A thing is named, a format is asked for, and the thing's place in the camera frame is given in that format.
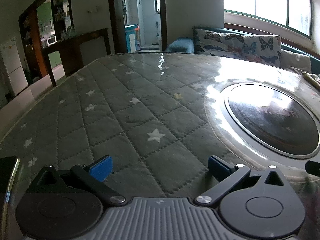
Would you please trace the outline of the round black induction cooktop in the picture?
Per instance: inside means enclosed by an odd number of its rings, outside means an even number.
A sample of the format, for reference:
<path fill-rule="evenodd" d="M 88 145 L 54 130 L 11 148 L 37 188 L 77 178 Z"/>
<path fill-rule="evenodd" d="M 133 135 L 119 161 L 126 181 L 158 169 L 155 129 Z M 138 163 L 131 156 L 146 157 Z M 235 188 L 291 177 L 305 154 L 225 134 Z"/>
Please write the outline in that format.
<path fill-rule="evenodd" d="M 226 111 L 251 138 L 294 159 L 319 150 L 319 121 L 303 104 L 276 88 L 241 83 L 223 90 Z"/>

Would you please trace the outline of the blue sofa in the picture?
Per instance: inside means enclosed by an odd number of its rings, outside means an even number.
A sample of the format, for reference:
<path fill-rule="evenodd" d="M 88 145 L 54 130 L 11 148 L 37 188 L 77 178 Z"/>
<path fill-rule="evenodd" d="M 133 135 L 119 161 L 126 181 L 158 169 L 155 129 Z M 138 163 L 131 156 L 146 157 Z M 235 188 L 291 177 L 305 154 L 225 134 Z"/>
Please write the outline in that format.
<path fill-rule="evenodd" d="M 193 27 L 193 35 L 195 35 L 196 29 L 204 29 L 208 31 L 214 31 L 218 33 L 236 33 L 242 35 L 270 35 L 266 31 L 245 27 L 237 24 L 229 24 L 226 23 L 224 28 L 213 28 L 213 27 Z M 166 52 L 174 52 L 174 53 L 189 53 L 194 54 L 195 45 L 194 45 L 194 37 L 193 38 L 185 38 L 180 37 L 174 42 L 172 42 Z M 311 62 L 311 72 L 313 74 L 319 75 L 319 54 L 311 51 L 310 49 L 304 48 L 303 46 L 297 44 L 296 42 L 290 41 L 286 38 L 281 38 L 281 48 L 284 50 L 288 50 L 294 53 L 299 53 L 303 55 L 307 55 L 310 57 Z"/>

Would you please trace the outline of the white microwave oven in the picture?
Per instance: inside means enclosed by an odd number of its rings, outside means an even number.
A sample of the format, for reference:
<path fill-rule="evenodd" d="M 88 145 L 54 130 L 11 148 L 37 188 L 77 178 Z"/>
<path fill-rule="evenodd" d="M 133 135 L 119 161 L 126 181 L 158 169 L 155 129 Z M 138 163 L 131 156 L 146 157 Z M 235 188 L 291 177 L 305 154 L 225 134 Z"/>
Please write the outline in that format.
<path fill-rule="evenodd" d="M 47 46 L 51 46 L 52 44 L 55 44 L 57 42 L 56 36 L 51 35 L 47 38 Z"/>

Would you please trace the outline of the window with green frame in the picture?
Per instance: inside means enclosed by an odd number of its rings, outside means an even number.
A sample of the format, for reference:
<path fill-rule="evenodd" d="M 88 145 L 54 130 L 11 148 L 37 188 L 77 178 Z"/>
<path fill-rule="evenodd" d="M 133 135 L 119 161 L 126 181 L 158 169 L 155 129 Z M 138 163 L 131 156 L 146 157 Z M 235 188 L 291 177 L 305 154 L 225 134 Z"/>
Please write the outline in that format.
<path fill-rule="evenodd" d="M 266 20 L 311 37 L 311 0 L 224 0 L 224 9 Z"/>

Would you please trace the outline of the dark wooden console table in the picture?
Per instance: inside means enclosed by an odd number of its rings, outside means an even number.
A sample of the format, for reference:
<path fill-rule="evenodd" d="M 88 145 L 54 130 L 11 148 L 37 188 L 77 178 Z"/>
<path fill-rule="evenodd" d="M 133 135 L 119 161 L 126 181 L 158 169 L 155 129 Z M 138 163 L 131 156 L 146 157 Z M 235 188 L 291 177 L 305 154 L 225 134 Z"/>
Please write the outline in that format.
<path fill-rule="evenodd" d="M 60 40 L 55 44 L 42 50 L 42 56 L 45 67 L 48 71 L 52 86 L 56 86 L 56 80 L 50 65 L 49 54 L 58 51 L 64 67 L 65 76 L 69 77 L 80 70 L 85 64 L 83 63 L 80 46 L 85 42 L 90 42 L 97 38 L 103 38 L 104 55 L 111 54 L 110 42 L 108 38 L 108 28 L 90 31 L 81 35 L 76 35 L 66 40 Z"/>

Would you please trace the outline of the dark wooden display cabinet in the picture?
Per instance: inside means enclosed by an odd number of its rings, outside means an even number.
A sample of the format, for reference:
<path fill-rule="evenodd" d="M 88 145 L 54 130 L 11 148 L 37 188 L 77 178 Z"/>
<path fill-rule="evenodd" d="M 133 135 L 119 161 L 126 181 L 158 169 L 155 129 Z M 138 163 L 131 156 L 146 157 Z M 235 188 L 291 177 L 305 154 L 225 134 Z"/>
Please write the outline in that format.
<path fill-rule="evenodd" d="M 56 36 L 57 42 L 68 37 L 74 27 L 71 0 L 35 0 L 18 18 L 22 46 L 27 64 L 24 70 L 28 84 L 32 85 L 48 75 L 42 50 L 47 38 Z"/>

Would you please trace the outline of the plain light cushion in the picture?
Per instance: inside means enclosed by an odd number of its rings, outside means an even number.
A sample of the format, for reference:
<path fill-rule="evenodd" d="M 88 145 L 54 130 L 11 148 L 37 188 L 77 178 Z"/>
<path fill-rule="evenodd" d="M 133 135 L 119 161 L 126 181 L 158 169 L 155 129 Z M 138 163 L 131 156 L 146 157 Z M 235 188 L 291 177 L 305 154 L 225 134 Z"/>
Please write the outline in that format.
<path fill-rule="evenodd" d="M 311 60 L 308 55 L 281 50 L 280 67 L 295 73 L 311 73 Z"/>

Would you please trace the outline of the teal and white storage cabinet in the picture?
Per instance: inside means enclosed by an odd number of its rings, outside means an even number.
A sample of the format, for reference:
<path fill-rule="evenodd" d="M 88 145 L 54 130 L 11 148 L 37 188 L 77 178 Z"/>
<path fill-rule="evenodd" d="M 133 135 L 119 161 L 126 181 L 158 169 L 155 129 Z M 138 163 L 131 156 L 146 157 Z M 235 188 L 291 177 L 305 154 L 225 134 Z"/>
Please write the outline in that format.
<path fill-rule="evenodd" d="M 139 25 L 138 24 L 126 25 L 125 35 L 126 35 L 127 52 L 134 53 L 134 52 L 140 51 Z"/>

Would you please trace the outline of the butterfly print cushion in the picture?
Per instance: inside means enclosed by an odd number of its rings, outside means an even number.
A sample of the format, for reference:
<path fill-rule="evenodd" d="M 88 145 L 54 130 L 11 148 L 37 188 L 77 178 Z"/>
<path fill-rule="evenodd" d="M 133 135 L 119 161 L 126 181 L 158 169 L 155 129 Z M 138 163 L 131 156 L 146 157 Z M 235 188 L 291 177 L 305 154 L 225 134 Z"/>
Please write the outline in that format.
<path fill-rule="evenodd" d="M 195 52 L 275 67 L 281 65 L 281 38 L 274 35 L 242 35 L 195 29 Z"/>

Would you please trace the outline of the white refrigerator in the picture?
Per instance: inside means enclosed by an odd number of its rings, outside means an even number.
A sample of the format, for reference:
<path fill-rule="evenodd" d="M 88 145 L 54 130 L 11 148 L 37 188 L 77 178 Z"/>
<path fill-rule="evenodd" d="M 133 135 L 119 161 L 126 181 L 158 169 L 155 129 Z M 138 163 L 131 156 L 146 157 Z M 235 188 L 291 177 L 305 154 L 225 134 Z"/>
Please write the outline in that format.
<path fill-rule="evenodd" d="M 15 37 L 1 44 L 1 57 L 11 90 L 16 96 L 28 87 L 28 82 L 20 61 Z"/>

